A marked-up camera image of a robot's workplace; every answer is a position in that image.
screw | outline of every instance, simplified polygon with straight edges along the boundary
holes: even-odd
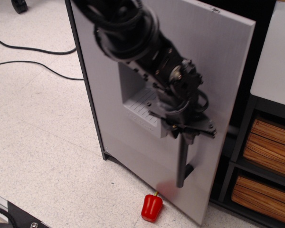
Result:
[[[38,227],[38,223],[36,222],[33,222],[31,225],[30,225],[30,228],[37,228]]]

black rod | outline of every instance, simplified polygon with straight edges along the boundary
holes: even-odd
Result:
[[[180,134],[180,146],[179,146],[179,157],[177,163],[177,176],[176,176],[176,187],[182,188],[184,186],[184,180],[186,176],[186,162],[188,153],[188,144],[182,134]]]

black wire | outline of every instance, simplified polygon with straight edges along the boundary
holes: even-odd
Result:
[[[5,217],[7,217],[9,219],[9,222],[12,224],[12,226],[14,228],[19,228],[17,226],[17,223],[15,221],[15,219],[12,217],[12,215],[10,213],[8,213],[6,210],[3,210],[2,208],[0,208],[0,214],[4,215]]]
[[[38,49],[38,48],[32,48],[32,47],[29,48],[29,47],[12,46],[12,45],[5,44],[2,41],[0,41],[0,44],[2,44],[3,46],[5,46],[7,48],[21,49],[21,50],[28,50],[28,51],[38,51],[38,52],[43,52],[43,53],[51,54],[51,55],[68,55],[68,54],[71,54],[71,53],[76,51],[76,48],[74,48],[70,51],[65,51],[65,52],[46,51],[46,50],[42,50],[42,49]]]
[[[61,74],[57,73],[56,71],[52,70],[51,68],[47,67],[46,65],[39,63],[39,62],[16,60],[16,61],[3,62],[3,63],[0,63],[0,65],[7,64],[7,63],[35,63],[35,64],[42,65],[43,67],[45,67],[46,69],[48,69],[48,70],[52,71],[53,73],[59,75],[60,77],[64,77],[66,79],[75,80],[75,81],[83,81],[83,78],[72,78],[72,77],[67,77],[67,76],[61,75]]]

red pepper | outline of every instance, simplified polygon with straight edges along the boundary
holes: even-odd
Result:
[[[149,222],[155,222],[162,208],[162,199],[155,195],[146,195],[144,198],[143,208],[142,208],[142,218]]]

wheel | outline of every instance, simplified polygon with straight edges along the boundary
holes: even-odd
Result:
[[[17,13],[23,13],[28,10],[25,0],[11,0],[11,4]]]

